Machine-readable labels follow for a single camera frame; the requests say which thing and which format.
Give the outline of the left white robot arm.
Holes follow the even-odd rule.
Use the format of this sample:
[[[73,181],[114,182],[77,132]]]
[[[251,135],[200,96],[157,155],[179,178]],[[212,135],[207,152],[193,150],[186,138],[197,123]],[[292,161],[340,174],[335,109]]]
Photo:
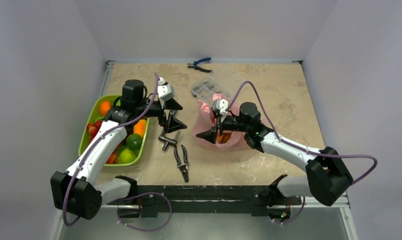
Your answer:
[[[127,80],[112,108],[104,117],[99,132],[78,159],[64,172],[56,171],[51,179],[54,206],[62,211],[67,226],[67,214],[90,220],[100,207],[116,200],[130,205],[136,202],[138,191],[135,180],[117,176],[112,181],[97,185],[98,176],[117,146],[128,136],[128,129],[138,121],[157,118],[166,133],[185,129],[187,126],[166,114],[166,110],[183,109],[175,100],[174,87],[157,77],[152,95],[148,95],[143,81]]]

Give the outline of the fake orange carrot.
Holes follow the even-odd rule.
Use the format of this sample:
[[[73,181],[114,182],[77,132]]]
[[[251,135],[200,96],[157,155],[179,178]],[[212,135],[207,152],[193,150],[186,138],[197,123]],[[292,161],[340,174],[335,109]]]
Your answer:
[[[147,126],[146,119],[140,119],[133,127],[133,133],[141,136],[142,138],[145,136]]]

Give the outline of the pink plastic bag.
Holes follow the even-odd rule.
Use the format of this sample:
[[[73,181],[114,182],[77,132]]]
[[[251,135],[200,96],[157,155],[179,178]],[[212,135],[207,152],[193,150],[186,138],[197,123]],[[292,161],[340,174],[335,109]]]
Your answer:
[[[196,137],[198,133],[209,130],[215,123],[210,106],[200,99],[197,101],[197,113],[198,116],[192,128],[192,135],[198,145],[215,152],[232,152],[248,147],[244,140],[243,132],[224,131],[224,136],[219,136],[219,141],[216,141],[215,143],[210,143],[204,139]]]

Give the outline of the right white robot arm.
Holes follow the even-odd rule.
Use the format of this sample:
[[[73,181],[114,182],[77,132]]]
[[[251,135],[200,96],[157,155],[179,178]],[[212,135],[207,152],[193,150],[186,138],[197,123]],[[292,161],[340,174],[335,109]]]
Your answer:
[[[307,195],[331,206],[353,184],[352,175],[333,148],[310,148],[279,136],[262,123],[253,102],[242,103],[238,115],[226,112],[227,103],[224,99],[215,101],[211,107],[215,124],[196,137],[213,144],[225,131],[241,132],[250,148],[277,156],[306,173],[301,178],[281,177],[269,190],[273,202],[280,204],[288,197]]]

